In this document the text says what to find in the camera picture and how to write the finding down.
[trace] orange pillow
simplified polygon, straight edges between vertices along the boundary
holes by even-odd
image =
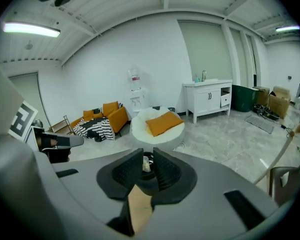
[[[93,110],[84,110],[83,111],[83,120],[90,121],[94,118],[94,111]]]
[[[104,116],[104,114],[102,114],[102,112],[100,112],[98,114],[93,114],[93,119],[102,118],[103,116]]]
[[[117,111],[119,107],[118,101],[108,103],[108,104],[103,104],[103,115],[105,117],[109,116],[112,112]]]
[[[167,130],[177,125],[180,125],[184,121],[177,117],[171,111],[148,121],[145,121],[146,124],[149,126],[151,133],[154,137],[163,134]]]

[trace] ceiling light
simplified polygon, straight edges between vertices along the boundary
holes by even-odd
[[[7,22],[3,25],[3,31],[8,33],[37,34],[54,38],[60,34],[60,30],[52,27],[21,22]]]
[[[275,29],[277,32],[289,31],[289,30],[299,30],[300,26],[283,26]]]

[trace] striped blanket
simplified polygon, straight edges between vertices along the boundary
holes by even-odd
[[[73,130],[75,134],[84,138],[93,138],[97,133],[102,140],[108,139],[113,141],[115,139],[114,130],[106,117],[97,118],[91,121],[84,121],[82,118]]]

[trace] drawer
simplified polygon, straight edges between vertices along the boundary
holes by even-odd
[[[224,107],[225,105],[230,104],[230,100],[231,100],[231,94],[225,94],[221,96],[221,107]]]

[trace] door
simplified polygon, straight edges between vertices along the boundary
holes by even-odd
[[[221,89],[209,90],[210,99],[209,101],[209,111],[219,110],[221,102]]]
[[[22,95],[24,100],[28,102],[31,106],[33,106],[36,110],[38,110],[38,114],[36,114],[35,119],[40,119],[43,123],[43,128],[48,130],[50,127],[50,123],[46,116],[45,109],[43,107],[39,84],[38,84],[38,74],[27,74],[11,77],[10,81],[18,90],[18,92]]]
[[[210,110],[210,90],[200,90],[196,94],[195,110],[197,114],[205,113]]]

